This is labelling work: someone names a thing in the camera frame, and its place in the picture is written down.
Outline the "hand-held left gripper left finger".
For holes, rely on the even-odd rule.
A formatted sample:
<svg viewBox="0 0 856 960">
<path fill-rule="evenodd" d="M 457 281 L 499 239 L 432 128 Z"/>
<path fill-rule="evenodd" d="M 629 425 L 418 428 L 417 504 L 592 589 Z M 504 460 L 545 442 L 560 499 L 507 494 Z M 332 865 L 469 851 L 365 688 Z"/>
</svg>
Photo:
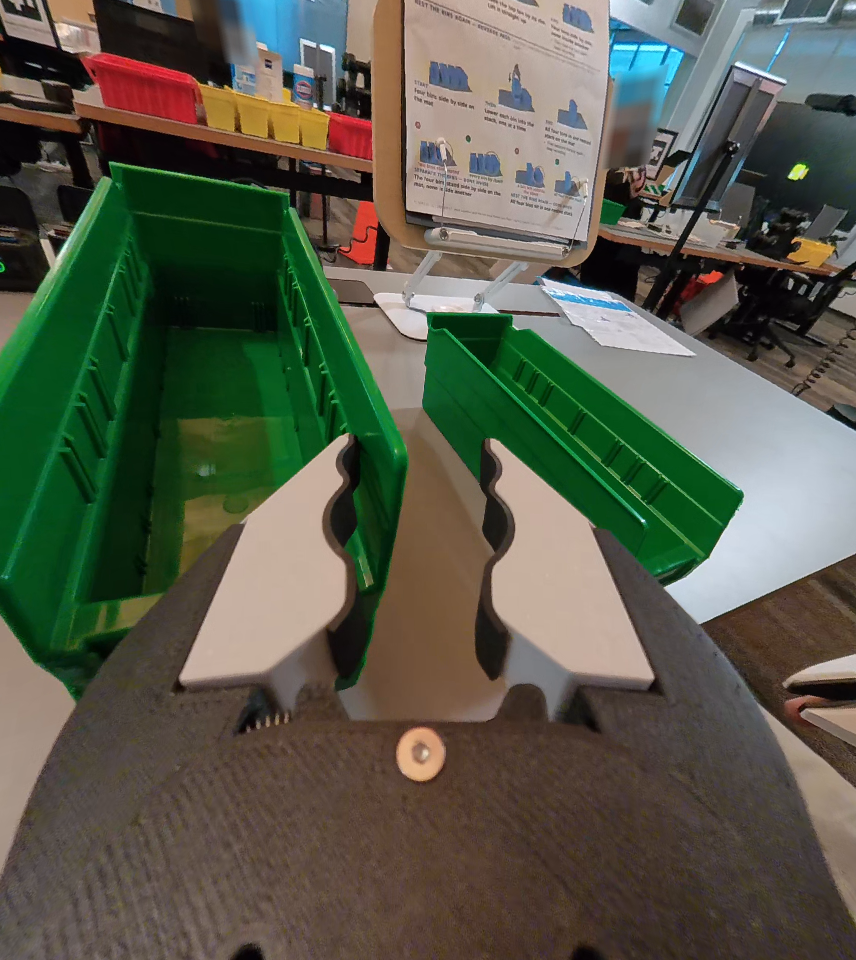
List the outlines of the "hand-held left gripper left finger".
<svg viewBox="0 0 856 960">
<path fill-rule="evenodd" d="M 331 690 L 334 649 L 352 642 L 359 445 L 332 440 L 242 522 L 178 677 L 184 690 L 260 687 L 292 714 L 302 688 Z"/>
</svg>

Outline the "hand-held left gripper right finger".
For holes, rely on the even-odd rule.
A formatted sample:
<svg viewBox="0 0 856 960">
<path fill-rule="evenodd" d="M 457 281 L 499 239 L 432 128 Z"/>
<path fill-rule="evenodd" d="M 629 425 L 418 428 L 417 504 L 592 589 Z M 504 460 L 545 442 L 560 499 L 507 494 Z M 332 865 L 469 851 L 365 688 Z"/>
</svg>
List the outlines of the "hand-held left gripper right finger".
<svg viewBox="0 0 856 960">
<path fill-rule="evenodd" d="M 538 692 L 549 720 L 581 688 L 649 691 L 655 674 L 595 527 L 501 441 L 482 443 L 482 572 L 475 652 L 508 691 Z"/>
</svg>

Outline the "green plastic bin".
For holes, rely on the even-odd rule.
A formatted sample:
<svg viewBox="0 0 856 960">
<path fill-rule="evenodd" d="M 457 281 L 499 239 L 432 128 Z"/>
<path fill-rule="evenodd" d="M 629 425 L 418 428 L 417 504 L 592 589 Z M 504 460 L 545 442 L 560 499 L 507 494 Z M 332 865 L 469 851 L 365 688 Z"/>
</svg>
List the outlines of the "green plastic bin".
<svg viewBox="0 0 856 960">
<path fill-rule="evenodd" d="M 497 440 L 662 584 L 713 552 L 744 493 L 506 314 L 431 313 L 422 406 L 482 479 Z"/>
<path fill-rule="evenodd" d="M 401 433 L 285 194 L 114 164 L 0 353 L 0 615 L 75 700 L 230 526 L 329 443 L 360 448 L 362 639 Z"/>
</svg>

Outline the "grey desk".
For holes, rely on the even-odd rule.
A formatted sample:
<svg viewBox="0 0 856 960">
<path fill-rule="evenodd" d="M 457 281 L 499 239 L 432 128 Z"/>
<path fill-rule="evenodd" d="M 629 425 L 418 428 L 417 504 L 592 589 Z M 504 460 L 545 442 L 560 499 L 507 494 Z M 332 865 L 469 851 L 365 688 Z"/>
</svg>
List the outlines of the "grey desk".
<svg viewBox="0 0 856 960">
<path fill-rule="evenodd" d="M 34 342 L 30 294 L 0 293 L 0 389 L 15 354 Z M 598 378 L 745 495 L 710 558 L 668 587 L 705 624 L 856 555 L 856 434 L 680 333 L 690 358 L 601 347 L 544 294 L 511 286 L 519 329 Z M 358 683 L 342 694 L 353 719 L 450 720 L 491 715 L 494 691 L 472 648 L 477 590 L 489 548 L 479 483 L 421 406 L 425 347 L 393 331 L 375 308 L 347 308 L 347 322 L 409 451 L 400 528 L 374 639 Z M 0 509 L 31 453 L 24 440 L 49 408 L 53 379 L 29 384 L 18 422 L 0 443 Z"/>
</svg>

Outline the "white blue paper sheet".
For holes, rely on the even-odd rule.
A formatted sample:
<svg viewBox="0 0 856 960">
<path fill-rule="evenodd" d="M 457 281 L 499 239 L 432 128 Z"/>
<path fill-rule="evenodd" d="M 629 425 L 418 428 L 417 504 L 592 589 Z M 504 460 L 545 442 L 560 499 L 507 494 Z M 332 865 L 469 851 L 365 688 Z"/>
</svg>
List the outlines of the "white blue paper sheet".
<svg viewBox="0 0 856 960">
<path fill-rule="evenodd" d="M 695 354 L 614 294 L 546 277 L 537 283 L 572 326 L 602 347 L 681 357 Z"/>
</svg>

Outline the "black office chair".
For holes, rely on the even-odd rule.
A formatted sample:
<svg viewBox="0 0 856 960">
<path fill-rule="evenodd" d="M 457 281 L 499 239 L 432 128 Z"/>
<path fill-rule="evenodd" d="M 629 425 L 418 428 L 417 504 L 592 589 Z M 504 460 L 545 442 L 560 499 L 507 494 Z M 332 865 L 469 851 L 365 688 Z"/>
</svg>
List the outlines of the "black office chair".
<svg viewBox="0 0 856 960">
<path fill-rule="evenodd" d="M 786 368 L 793 368 L 795 354 L 778 337 L 773 324 L 795 323 L 797 335 L 805 337 L 854 273 L 856 267 L 830 276 L 740 267 L 734 273 L 737 305 L 714 325 L 711 336 L 722 334 L 750 346 L 746 357 L 749 362 L 758 359 L 760 347 L 769 351 L 777 349 L 787 356 Z"/>
</svg>

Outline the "long wooden table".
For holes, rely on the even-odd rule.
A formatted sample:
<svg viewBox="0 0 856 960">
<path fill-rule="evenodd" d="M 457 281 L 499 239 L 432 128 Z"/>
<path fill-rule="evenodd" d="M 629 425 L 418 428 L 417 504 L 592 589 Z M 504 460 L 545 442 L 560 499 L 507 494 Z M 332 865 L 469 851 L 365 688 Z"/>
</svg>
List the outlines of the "long wooden table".
<svg viewBox="0 0 856 960">
<path fill-rule="evenodd" d="M 32 127 L 40 131 L 41 138 L 63 142 L 74 185 L 85 189 L 92 188 L 93 179 L 81 150 L 82 138 L 92 130 L 100 132 L 102 128 L 117 128 L 286 159 L 288 167 L 271 171 L 268 183 L 292 195 L 304 192 L 355 201 L 373 201 L 374 198 L 371 159 L 217 127 L 185 124 L 170 118 L 115 109 L 101 102 L 86 102 L 80 97 L 74 100 L 74 107 L 75 113 L 63 114 L 0 102 L 0 122 Z"/>
<path fill-rule="evenodd" d="M 599 227 L 598 239 L 619 247 L 619 258 L 626 262 L 649 267 L 663 266 L 674 249 L 674 241 L 642 227 L 635 229 L 626 223 L 604 224 Z M 810 265 L 772 259 L 742 246 L 709 246 L 698 241 L 687 241 L 679 255 L 685 270 L 698 266 L 709 272 L 730 266 L 747 266 L 769 271 L 788 271 L 818 279 L 836 278 L 844 268 L 836 263 Z"/>
</svg>

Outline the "orange safety cone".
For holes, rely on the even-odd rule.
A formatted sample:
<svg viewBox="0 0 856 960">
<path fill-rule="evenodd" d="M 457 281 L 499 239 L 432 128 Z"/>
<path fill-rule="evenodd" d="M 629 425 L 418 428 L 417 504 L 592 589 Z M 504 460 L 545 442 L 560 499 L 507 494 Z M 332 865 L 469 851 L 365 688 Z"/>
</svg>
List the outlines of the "orange safety cone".
<svg viewBox="0 0 856 960">
<path fill-rule="evenodd" d="M 355 214 L 349 245 L 343 249 L 342 254 L 356 265 L 385 271 L 389 245 L 390 240 L 381 228 L 373 202 L 361 200 Z"/>
</svg>

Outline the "small red bin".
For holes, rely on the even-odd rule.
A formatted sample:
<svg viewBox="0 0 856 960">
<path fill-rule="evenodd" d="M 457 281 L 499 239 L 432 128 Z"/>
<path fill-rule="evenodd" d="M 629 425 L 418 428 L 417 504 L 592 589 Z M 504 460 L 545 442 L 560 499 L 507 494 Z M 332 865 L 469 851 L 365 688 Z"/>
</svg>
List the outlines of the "small red bin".
<svg viewBox="0 0 856 960">
<path fill-rule="evenodd" d="M 344 157 L 371 161 L 373 158 L 371 120 L 330 112 L 328 114 L 328 150 Z"/>
</svg>

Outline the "row of small yellow bins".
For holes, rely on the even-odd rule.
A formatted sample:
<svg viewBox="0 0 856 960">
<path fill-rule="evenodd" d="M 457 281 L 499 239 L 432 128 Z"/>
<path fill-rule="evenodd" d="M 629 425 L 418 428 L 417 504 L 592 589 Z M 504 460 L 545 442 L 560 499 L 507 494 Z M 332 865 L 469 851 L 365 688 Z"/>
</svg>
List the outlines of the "row of small yellow bins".
<svg viewBox="0 0 856 960">
<path fill-rule="evenodd" d="M 228 88 L 201 85 L 199 90 L 209 128 L 313 150 L 328 147 L 329 117 L 324 111 Z"/>
</svg>

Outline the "tilted screen on pole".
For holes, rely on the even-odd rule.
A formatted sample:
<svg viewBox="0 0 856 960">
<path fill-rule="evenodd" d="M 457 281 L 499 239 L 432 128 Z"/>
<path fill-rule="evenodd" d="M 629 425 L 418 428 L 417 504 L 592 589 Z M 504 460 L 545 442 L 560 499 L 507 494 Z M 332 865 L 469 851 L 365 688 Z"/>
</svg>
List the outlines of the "tilted screen on pole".
<svg viewBox="0 0 856 960">
<path fill-rule="evenodd" d="M 721 210 L 724 194 L 741 171 L 786 83 L 784 78 L 740 62 L 727 69 L 669 202 L 671 210 L 689 210 L 690 216 L 643 303 L 657 317 L 668 316 L 668 295 L 676 295 L 684 284 L 684 246 L 704 213 Z"/>
</svg>

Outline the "black monitor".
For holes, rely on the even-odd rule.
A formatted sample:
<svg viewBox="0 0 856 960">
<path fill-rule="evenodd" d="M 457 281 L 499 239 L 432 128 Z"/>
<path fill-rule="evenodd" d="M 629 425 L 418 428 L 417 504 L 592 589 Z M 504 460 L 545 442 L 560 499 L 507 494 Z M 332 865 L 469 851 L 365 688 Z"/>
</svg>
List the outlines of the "black monitor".
<svg viewBox="0 0 856 960">
<path fill-rule="evenodd" d="M 844 210 L 856 224 L 856 116 L 780 102 L 749 150 L 738 180 L 751 181 L 767 210 Z"/>
</svg>

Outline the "black dumbbell rack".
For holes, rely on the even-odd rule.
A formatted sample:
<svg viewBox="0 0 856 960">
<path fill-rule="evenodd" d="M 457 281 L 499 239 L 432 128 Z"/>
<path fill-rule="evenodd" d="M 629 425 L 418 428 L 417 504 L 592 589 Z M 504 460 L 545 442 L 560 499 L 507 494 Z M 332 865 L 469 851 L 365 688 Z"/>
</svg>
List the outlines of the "black dumbbell rack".
<svg viewBox="0 0 856 960">
<path fill-rule="evenodd" d="M 340 114 L 365 120 L 372 118 L 371 62 L 356 58 L 351 52 L 342 54 L 341 76 L 337 80 L 337 105 Z"/>
</svg>

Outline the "white blue box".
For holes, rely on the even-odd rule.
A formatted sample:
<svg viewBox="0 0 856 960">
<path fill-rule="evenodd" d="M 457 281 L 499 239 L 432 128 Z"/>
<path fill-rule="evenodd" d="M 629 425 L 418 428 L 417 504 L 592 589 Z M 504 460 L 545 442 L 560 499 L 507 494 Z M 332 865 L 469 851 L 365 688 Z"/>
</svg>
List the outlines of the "white blue box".
<svg viewBox="0 0 856 960">
<path fill-rule="evenodd" d="M 285 99 L 283 60 L 280 54 L 257 42 L 247 51 L 247 60 L 232 63 L 232 88 L 237 93 L 257 96 L 272 102 Z"/>
</svg>

